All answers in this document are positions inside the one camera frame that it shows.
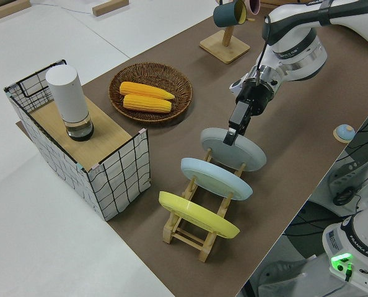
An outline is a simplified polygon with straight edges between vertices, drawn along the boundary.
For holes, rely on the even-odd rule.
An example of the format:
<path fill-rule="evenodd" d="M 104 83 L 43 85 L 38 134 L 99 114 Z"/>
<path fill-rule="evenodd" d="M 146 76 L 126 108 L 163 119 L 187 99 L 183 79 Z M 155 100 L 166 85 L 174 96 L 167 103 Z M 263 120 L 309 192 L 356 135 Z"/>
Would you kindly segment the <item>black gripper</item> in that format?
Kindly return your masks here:
<path fill-rule="evenodd" d="M 244 135 L 251 118 L 264 112 L 274 93 L 262 84 L 243 79 L 234 82 L 230 91 L 235 95 L 235 108 L 223 143 L 232 146 L 238 135 Z"/>

